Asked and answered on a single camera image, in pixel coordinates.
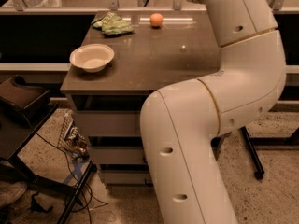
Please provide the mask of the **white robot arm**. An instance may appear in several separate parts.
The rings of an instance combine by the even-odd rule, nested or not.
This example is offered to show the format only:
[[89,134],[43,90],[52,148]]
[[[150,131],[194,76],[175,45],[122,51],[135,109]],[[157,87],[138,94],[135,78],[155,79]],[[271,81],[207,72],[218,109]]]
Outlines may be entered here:
[[285,53],[266,0],[204,0],[218,72],[153,92],[140,130],[164,224],[238,224],[211,141],[274,106]]

